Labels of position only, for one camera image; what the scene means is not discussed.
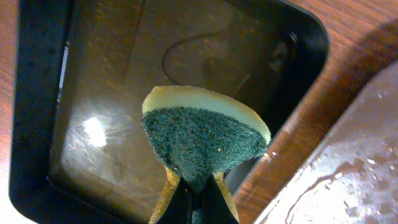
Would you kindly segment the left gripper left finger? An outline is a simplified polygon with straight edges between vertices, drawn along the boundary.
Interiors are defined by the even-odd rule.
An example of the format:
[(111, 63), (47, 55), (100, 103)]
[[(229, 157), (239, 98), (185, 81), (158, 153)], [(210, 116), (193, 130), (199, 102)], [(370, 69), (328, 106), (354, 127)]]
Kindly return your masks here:
[(181, 177), (165, 211), (156, 224), (192, 224), (193, 194)]

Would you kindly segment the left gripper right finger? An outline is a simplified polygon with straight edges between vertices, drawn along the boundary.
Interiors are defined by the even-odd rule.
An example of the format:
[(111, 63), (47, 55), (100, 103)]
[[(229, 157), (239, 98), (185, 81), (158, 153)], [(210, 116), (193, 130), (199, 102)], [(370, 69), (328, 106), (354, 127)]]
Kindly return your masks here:
[(211, 174), (201, 191), (203, 224), (238, 224), (228, 208), (214, 175)]

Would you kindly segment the green yellow sponge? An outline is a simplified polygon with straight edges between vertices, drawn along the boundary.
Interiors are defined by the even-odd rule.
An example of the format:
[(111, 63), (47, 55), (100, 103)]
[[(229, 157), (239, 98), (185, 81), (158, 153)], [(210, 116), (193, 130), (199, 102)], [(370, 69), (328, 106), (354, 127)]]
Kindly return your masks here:
[(156, 86), (142, 104), (142, 126), (167, 181), (150, 217), (156, 223), (182, 177), (193, 194), (192, 223), (203, 223), (201, 191), (214, 175), (239, 221), (224, 173), (267, 151), (269, 128), (248, 106), (195, 86)]

